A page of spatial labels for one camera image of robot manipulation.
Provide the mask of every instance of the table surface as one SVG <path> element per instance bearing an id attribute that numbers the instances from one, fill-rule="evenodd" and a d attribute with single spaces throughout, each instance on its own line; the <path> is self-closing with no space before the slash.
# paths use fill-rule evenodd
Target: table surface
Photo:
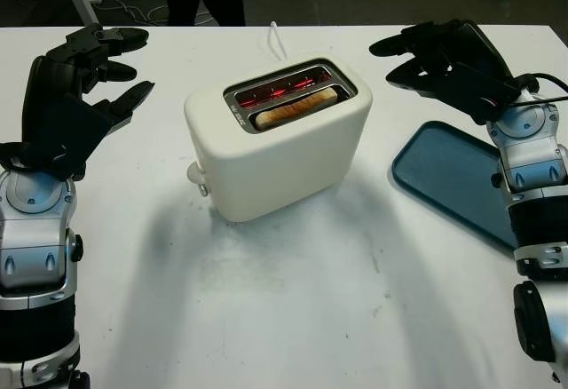
<path id="1" fill-rule="evenodd" d="M 72 30 L 0 29 L 0 142 L 20 137 L 32 59 Z M 224 221 L 186 180 L 195 154 L 183 103 L 274 62 L 268 28 L 150 28 L 149 45 L 120 58 L 156 86 L 77 184 L 76 327 L 93 388 L 557 387 L 519 347 L 512 259 L 391 182 L 392 159 L 428 120 L 487 140 L 466 115 L 384 81 L 405 58 L 367 47 L 399 30 L 279 28 L 290 55 L 345 60 L 375 103 L 341 184 L 245 224 Z M 485 32 L 513 74 L 567 78 L 550 28 Z M 86 100 L 125 88 L 101 84 Z"/>

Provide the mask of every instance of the toaster slot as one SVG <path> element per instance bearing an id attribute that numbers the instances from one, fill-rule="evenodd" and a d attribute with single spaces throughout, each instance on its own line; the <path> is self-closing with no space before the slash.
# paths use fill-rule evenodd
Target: toaster slot
<path id="1" fill-rule="evenodd" d="M 355 95 L 357 89 L 351 81 L 325 59 L 287 67 L 224 91 L 225 102 L 236 121 L 253 134 L 290 123 Z"/>
<path id="2" fill-rule="evenodd" d="M 255 111 L 248 117 L 258 131 L 267 131 L 343 102 L 350 94 L 338 84 L 305 93 L 284 103 Z"/>

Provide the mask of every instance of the red glowing heating element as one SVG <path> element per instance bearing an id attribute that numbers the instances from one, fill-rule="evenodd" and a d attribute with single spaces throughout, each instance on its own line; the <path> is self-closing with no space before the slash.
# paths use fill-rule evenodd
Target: red glowing heating element
<path id="1" fill-rule="evenodd" d="M 275 98 L 278 98 L 282 95 L 293 93 L 293 92 L 298 91 L 298 90 L 302 90 L 304 87 L 307 87 L 307 86 L 312 85 L 312 84 L 313 84 L 313 78 L 308 78 L 308 79 L 301 81 L 300 83 L 296 83 L 296 84 L 292 85 L 291 88 L 278 89 L 278 90 L 272 91 L 270 93 L 269 98 L 266 98 L 266 99 L 254 98 L 254 99 L 244 100 L 242 102 L 239 102 L 239 105 L 241 107 L 254 107 L 259 102 L 263 102 L 267 99 L 275 99 Z"/>
<path id="2" fill-rule="evenodd" d="M 268 100 L 279 99 L 315 84 L 324 83 L 329 78 L 331 78 L 331 75 L 325 68 L 320 66 L 310 67 L 299 73 L 258 85 L 252 89 L 240 91 L 235 95 L 235 98 L 240 107 L 251 109 Z"/>

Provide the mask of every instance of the black cable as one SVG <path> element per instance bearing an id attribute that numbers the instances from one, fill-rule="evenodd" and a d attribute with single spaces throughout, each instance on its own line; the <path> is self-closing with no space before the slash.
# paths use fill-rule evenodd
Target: black cable
<path id="1" fill-rule="evenodd" d="M 539 105 L 541 103 L 561 102 L 563 100 L 568 100 L 568 96 L 560 96 L 559 98 L 550 98 L 550 99 L 531 100 L 529 102 L 511 103 L 508 107 L 526 107 L 528 105 Z"/>
<path id="2" fill-rule="evenodd" d="M 29 167 L 20 162 L 27 144 L 21 142 L 0 143 L 0 167 L 5 170 L 33 172 L 41 170 L 41 165 Z"/>
<path id="3" fill-rule="evenodd" d="M 556 78 L 553 75 L 542 74 L 541 72 L 537 72 L 536 74 L 532 74 L 532 76 L 536 78 L 542 78 L 543 80 L 549 80 L 551 83 L 556 84 L 558 87 L 560 87 L 562 90 L 568 93 L 568 84 L 566 84 L 564 81 Z"/>

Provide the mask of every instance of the toaster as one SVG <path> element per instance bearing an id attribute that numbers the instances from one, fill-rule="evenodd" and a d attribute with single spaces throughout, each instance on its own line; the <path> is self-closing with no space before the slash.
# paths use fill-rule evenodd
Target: toaster
<path id="1" fill-rule="evenodd" d="M 243 222 L 338 183 L 373 97 L 339 59 L 286 59 L 185 101 L 197 161 L 187 177 L 227 220 Z"/>

